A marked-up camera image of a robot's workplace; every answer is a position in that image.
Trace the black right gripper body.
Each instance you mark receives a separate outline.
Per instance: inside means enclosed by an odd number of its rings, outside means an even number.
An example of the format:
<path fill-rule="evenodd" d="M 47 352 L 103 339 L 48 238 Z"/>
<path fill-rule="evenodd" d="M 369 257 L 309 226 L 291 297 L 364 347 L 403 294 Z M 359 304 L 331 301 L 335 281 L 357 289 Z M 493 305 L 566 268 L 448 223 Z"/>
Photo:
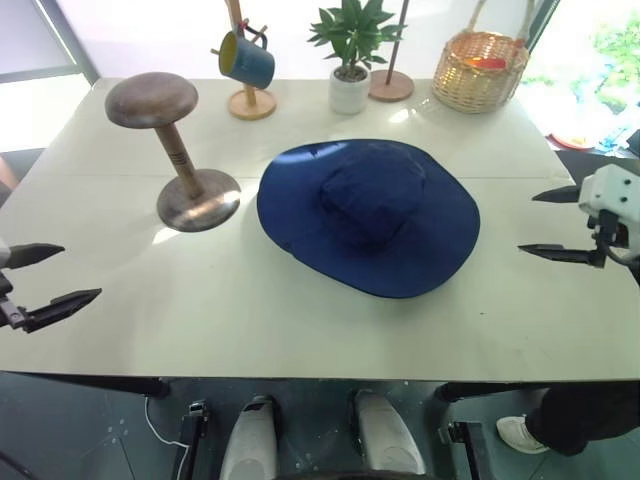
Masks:
<path fill-rule="evenodd" d="M 610 259 L 629 269 L 639 268 L 638 254 L 629 253 L 622 256 L 614 252 L 621 226 L 619 217 L 608 210 L 600 210 L 597 216 L 589 215 L 587 227 L 593 230 L 592 239 L 596 244 L 596 248 L 589 253 L 590 266 L 603 268 Z"/>

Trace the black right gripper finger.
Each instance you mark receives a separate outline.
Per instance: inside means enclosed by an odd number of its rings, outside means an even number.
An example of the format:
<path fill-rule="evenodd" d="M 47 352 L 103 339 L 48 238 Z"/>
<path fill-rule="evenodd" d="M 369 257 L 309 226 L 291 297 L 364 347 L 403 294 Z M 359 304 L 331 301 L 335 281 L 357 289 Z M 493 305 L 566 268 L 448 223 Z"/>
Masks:
<path fill-rule="evenodd" d="M 551 261 L 585 264 L 589 266 L 599 265 L 598 250 L 568 249 L 563 245 L 556 244 L 528 244 L 519 245 L 518 248 L 523 252 Z"/>
<path fill-rule="evenodd" d="M 577 203 L 580 198 L 581 188 L 577 185 L 568 185 L 560 188 L 541 192 L 531 198 L 532 201 L 547 203 Z"/>

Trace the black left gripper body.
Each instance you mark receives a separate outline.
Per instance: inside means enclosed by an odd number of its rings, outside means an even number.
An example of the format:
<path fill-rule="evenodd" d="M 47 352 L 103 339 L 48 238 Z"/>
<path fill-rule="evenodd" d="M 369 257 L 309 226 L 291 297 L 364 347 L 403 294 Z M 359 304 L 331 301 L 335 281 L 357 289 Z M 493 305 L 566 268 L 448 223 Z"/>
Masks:
<path fill-rule="evenodd" d="M 0 325 L 21 329 L 26 322 L 26 310 L 10 300 L 9 293 L 13 286 L 3 274 L 0 274 L 0 278 Z"/>

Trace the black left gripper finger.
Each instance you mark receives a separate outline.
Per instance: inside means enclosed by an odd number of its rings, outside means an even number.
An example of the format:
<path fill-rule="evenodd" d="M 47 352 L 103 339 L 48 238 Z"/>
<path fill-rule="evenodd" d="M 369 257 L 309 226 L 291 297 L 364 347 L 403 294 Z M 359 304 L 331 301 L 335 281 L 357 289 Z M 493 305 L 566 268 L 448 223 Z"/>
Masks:
<path fill-rule="evenodd" d="M 48 243 L 10 246 L 6 267 L 8 269 L 19 269 L 34 265 L 64 251 L 65 248 L 63 246 Z"/>
<path fill-rule="evenodd" d="M 65 320 L 90 304 L 102 293 L 101 288 L 79 290 L 57 297 L 44 307 L 28 311 L 21 329 L 33 333 Z"/>

